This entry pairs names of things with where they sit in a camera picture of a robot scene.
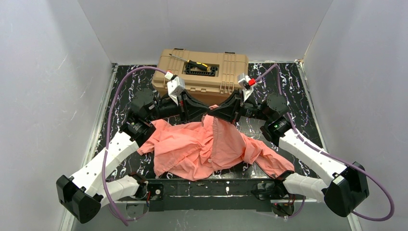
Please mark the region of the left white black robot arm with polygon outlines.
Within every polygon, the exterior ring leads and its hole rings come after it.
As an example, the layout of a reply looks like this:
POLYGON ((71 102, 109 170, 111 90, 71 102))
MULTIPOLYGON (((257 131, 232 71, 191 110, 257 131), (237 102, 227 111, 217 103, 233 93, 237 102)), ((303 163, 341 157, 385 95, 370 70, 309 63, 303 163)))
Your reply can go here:
POLYGON ((135 93, 125 122, 91 161, 70 177, 61 175, 56 181, 58 199, 81 224, 92 220, 99 210, 124 197, 139 196, 147 191, 147 180, 133 173, 123 179, 107 182, 106 179, 129 155, 135 153, 153 135, 154 120, 180 116, 188 122, 203 113, 209 106, 193 98, 186 90, 172 99, 156 98, 151 89, 135 93))

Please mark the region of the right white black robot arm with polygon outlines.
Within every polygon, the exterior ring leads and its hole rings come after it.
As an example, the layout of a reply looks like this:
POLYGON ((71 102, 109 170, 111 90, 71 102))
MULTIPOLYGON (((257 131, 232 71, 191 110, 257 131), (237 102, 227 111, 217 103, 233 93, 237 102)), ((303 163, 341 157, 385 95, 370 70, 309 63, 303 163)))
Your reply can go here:
POLYGON ((288 111, 286 98, 280 94, 270 94, 258 103, 252 96, 245 97, 242 90, 236 90, 209 114, 232 124, 242 116, 264 120, 260 130, 265 139, 294 155, 318 175, 311 178, 287 170, 278 177, 279 191, 323 201, 333 213, 347 217, 370 194, 367 177, 362 173, 364 167, 357 162, 351 167, 325 156, 322 149, 311 144, 285 118, 288 111))

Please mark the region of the pink jacket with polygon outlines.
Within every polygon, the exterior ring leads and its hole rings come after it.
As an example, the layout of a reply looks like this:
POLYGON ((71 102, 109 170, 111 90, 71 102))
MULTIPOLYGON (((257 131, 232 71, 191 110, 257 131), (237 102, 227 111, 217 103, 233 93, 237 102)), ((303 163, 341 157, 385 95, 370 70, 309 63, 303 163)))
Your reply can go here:
POLYGON ((264 142, 210 115, 204 115, 200 122, 181 125, 173 126, 163 119, 152 124, 155 132, 137 152, 154 153, 153 170, 158 176, 168 172, 187 180, 202 180, 241 162, 257 163, 273 178, 294 171, 289 160, 264 142))

